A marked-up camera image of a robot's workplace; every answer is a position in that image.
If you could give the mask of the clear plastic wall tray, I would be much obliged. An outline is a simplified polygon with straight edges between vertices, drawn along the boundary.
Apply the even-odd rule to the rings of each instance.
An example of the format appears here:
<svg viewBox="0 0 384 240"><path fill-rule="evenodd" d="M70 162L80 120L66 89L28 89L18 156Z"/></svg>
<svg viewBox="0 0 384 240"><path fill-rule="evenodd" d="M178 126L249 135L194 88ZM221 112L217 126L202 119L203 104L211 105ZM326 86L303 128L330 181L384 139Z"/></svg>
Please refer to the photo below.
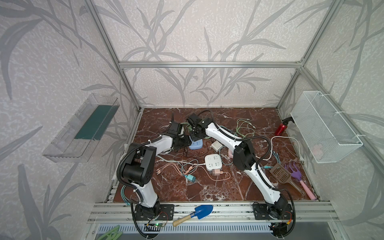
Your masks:
<svg viewBox="0 0 384 240"><path fill-rule="evenodd" d="M86 163L120 107L117 97L90 94L43 151L54 163Z"/></svg>

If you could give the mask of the teal plug adapter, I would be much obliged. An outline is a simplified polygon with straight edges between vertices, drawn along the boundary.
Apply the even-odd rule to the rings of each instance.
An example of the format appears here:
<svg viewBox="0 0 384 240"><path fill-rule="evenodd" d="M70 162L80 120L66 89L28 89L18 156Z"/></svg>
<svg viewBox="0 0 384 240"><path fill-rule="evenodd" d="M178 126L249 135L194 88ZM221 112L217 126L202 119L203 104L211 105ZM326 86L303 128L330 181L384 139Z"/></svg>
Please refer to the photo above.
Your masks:
<svg viewBox="0 0 384 240"><path fill-rule="evenodd" d="M196 177L193 176L193 175L185 175L185 178L191 182L191 183L195 183L196 182Z"/></svg>

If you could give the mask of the blue toy shovel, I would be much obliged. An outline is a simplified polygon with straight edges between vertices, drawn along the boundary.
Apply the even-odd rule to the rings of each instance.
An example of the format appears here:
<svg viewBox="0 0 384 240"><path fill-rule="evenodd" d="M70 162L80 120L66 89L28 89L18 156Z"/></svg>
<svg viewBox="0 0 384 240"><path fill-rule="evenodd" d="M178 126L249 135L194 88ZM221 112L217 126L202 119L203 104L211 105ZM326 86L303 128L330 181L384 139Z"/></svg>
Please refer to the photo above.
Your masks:
<svg viewBox="0 0 384 240"><path fill-rule="evenodd" d="M176 226L182 224L183 222L188 221L194 217L198 218L199 220L203 219L212 213L213 208L214 208L213 205L200 205L198 207L195 207L195 211L192 212L191 214L189 214L189 215L187 215L181 219L178 219L176 221L173 221L173 226L176 227Z"/></svg>

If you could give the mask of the red spray bottle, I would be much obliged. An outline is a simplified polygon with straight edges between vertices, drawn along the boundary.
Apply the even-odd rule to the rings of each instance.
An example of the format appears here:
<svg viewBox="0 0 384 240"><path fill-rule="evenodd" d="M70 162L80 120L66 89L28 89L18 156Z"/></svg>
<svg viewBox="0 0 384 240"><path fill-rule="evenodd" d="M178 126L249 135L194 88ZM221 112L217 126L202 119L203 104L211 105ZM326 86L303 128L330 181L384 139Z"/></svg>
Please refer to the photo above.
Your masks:
<svg viewBox="0 0 384 240"><path fill-rule="evenodd" d="M279 125L279 127L275 131L275 136L281 136L288 128L289 122L292 122L293 124L295 124L293 117L288 117L282 120L282 123Z"/></svg>

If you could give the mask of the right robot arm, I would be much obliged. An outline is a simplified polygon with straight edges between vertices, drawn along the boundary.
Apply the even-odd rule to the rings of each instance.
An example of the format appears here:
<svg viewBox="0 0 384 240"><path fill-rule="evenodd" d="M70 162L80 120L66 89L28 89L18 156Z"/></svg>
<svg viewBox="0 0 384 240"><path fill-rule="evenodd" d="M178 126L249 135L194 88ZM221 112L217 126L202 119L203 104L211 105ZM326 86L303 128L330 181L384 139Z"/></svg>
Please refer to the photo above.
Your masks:
<svg viewBox="0 0 384 240"><path fill-rule="evenodd" d="M244 171L257 186L264 197L269 215L272 218L276 219L285 213L289 202L281 193L283 190L273 186L260 166L260 162L264 160L272 150L269 139L263 136L253 136L249 138L237 137L220 127L212 118L200 118L200 114L191 114L187 118L187 122L192 128L190 135L193 141L211 137L233 152L233 164L238 170ZM267 141L268 148L263 156L256 156L252 144L253 139Z"/></svg>

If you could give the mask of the brown toy sieve scoop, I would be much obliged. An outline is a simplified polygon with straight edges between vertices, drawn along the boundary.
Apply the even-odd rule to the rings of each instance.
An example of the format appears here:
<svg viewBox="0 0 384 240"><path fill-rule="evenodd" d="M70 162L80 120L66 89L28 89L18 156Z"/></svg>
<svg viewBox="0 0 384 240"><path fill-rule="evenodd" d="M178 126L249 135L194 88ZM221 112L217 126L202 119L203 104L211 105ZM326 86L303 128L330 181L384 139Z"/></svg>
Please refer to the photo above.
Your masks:
<svg viewBox="0 0 384 240"><path fill-rule="evenodd" d="M302 195L304 194L304 192L293 182L291 178L291 173L286 170L281 164L276 163L269 171L279 183L290 184L299 193L301 193Z"/></svg>

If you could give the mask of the pink plug adapter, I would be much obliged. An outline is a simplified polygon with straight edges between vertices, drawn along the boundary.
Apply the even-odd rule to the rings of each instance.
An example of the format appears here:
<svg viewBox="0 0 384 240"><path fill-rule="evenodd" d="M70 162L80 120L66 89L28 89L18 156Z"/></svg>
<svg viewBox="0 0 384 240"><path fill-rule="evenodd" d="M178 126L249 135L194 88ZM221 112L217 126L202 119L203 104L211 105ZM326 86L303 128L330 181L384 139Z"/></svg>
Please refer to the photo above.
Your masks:
<svg viewBox="0 0 384 240"><path fill-rule="evenodd" d="M222 174L222 171L220 169L213 169L212 170L212 175L213 176L219 176Z"/></svg>

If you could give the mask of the white power strip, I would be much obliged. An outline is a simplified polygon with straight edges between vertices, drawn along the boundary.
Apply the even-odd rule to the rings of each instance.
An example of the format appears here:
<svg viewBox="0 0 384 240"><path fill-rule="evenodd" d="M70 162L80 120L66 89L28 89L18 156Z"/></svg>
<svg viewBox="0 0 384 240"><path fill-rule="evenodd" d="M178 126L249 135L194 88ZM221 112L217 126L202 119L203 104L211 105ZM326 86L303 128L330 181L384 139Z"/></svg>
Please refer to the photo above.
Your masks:
<svg viewBox="0 0 384 240"><path fill-rule="evenodd" d="M205 156L205 166L207 171L221 170L223 163L219 154L210 154Z"/></svg>

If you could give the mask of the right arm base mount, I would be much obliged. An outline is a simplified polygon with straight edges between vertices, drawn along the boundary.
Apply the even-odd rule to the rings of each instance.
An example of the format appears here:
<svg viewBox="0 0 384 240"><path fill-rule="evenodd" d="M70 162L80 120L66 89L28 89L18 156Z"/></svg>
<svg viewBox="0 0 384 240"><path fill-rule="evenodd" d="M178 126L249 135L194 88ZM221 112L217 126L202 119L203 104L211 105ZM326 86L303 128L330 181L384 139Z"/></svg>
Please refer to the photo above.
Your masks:
<svg viewBox="0 0 384 240"><path fill-rule="evenodd" d="M290 204L281 213L277 213L277 210L273 210L268 204L258 202L252 204L252 209L255 220L265 221L288 221L292 219L292 213L294 212Z"/></svg>

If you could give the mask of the white charger block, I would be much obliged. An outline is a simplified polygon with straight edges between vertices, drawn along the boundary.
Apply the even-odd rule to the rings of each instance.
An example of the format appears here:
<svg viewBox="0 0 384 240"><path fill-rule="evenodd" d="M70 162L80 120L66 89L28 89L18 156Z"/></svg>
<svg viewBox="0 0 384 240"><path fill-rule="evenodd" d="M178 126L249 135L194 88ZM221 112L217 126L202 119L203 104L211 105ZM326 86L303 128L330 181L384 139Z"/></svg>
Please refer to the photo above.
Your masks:
<svg viewBox="0 0 384 240"><path fill-rule="evenodd" d="M223 145L219 141L215 141L211 144L210 147L215 150L215 152L218 152L223 147Z"/></svg>

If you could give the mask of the purple plastic toy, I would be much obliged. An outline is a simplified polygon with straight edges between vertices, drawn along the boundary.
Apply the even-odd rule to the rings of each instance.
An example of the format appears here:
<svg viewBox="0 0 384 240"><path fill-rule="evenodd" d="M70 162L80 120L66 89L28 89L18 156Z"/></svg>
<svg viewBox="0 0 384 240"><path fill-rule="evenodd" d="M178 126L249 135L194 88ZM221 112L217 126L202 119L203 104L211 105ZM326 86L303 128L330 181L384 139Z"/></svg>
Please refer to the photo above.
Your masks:
<svg viewBox="0 0 384 240"><path fill-rule="evenodd" d="M314 193L310 190L310 188L305 184L305 182L302 179L302 174L300 170L297 168L295 162L293 164L287 164L285 165L286 170L291 170L291 177L294 179L298 180L301 186L303 187L305 193L308 195L308 197L312 200L315 201L317 200L317 197L314 195Z"/></svg>

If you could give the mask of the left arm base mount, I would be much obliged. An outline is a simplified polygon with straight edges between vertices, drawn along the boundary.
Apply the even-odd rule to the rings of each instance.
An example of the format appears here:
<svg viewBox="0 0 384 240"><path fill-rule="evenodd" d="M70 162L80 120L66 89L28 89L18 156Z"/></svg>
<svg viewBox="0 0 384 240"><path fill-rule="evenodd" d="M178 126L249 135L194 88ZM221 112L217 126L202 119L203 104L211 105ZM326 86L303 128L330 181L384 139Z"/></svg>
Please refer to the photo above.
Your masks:
<svg viewBox="0 0 384 240"><path fill-rule="evenodd" d="M137 221L149 221L151 219L171 221L173 220L174 213L175 205L172 204L159 204L152 208L136 205L134 208L134 215Z"/></svg>

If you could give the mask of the pink power strip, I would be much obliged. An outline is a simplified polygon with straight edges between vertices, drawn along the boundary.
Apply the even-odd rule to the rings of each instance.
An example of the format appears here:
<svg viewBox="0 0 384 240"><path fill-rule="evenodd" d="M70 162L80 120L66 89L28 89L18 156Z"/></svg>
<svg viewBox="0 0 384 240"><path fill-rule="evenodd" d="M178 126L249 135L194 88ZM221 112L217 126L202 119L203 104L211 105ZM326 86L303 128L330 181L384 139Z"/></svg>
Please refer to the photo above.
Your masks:
<svg viewBox="0 0 384 240"><path fill-rule="evenodd" d="M231 150L228 150L228 156L230 159L232 159L234 157L234 154Z"/></svg>

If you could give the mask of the blue power strip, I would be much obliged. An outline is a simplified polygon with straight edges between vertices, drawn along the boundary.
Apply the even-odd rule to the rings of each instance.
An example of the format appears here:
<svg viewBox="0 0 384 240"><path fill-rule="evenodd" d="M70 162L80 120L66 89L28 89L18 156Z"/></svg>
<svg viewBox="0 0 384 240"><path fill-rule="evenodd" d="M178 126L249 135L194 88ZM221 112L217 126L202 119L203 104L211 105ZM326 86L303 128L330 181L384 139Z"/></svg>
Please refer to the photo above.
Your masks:
<svg viewBox="0 0 384 240"><path fill-rule="evenodd" d="M191 141L190 150L199 150L203 147L203 140Z"/></svg>

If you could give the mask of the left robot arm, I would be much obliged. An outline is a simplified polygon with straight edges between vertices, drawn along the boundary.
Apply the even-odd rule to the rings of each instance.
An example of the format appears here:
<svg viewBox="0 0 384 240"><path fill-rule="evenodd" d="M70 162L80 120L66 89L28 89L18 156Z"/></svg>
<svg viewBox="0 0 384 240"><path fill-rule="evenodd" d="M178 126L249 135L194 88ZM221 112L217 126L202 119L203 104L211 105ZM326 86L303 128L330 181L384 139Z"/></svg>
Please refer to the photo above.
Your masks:
<svg viewBox="0 0 384 240"><path fill-rule="evenodd" d="M151 179L154 173L157 155L168 150L177 151L188 147L190 138L184 133L180 123L170 122L168 128L157 138L144 143L132 143L123 154L117 170L117 180L130 187L139 196L139 205L147 209L156 209L159 204Z"/></svg>

